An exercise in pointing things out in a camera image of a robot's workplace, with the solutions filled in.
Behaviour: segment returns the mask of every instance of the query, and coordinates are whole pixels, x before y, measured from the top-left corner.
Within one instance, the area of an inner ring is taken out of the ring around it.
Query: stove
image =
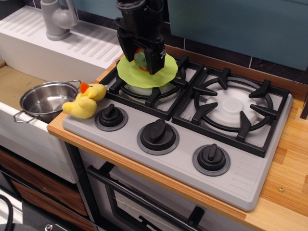
[[[253,210],[293,98],[270,81],[187,57],[168,86],[135,89],[116,68],[89,119],[63,127],[245,211]]]

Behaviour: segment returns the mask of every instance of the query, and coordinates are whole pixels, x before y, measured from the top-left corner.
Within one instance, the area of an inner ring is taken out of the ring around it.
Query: black knob
[[[176,134],[165,120],[159,119],[143,128],[140,140],[146,148],[161,151],[174,144]]]
[[[115,107],[114,104],[110,104],[108,107],[102,109],[99,113],[99,123],[108,128],[119,125],[124,119],[122,112],[117,107]]]
[[[208,171],[221,170],[226,164],[225,154],[216,144],[203,148],[197,160],[199,165]]]

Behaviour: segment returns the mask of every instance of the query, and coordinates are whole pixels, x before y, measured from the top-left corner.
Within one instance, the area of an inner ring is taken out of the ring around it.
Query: gray faucet
[[[70,35],[70,29],[77,25],[78,19],[72,0],[66,0],[68,10],[61,9],[59,0],[41,0],[47,38],[53,41],[63,40]]]

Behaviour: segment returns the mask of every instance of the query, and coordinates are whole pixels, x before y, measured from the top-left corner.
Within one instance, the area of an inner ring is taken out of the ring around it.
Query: cable
[[[163,9],[164,9],[164,1],[161,0],[161,2],[162,2],[162,8],[161,8],[159,11],[155,11],[155,10],[151,9],[149,6],[146,6],[146,8],[147,8],[149,11],[151,11],[152,13],[161,13],[161,12],[163,11]]]
[[[8,205],[8,208],[9,208],[8,221],[6,223],[4,231],[12,231],[12,228],[13,228],[13,206],[12,206],[12,203],[10,202],[10,200],[8,198],[6,198],[3,195],[0,195],[0,199],[3,200]]]

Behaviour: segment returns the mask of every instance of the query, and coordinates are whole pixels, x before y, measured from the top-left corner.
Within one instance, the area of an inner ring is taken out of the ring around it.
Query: stuffed duck toy
[[[106,95],[107,89],[103,84],[94,83],[80,84],[80,93],[73,102],[66,102],[62,105],[65,113],[76,118],[88,119],[92,117],[97,108],[97,102],[102,100]]]

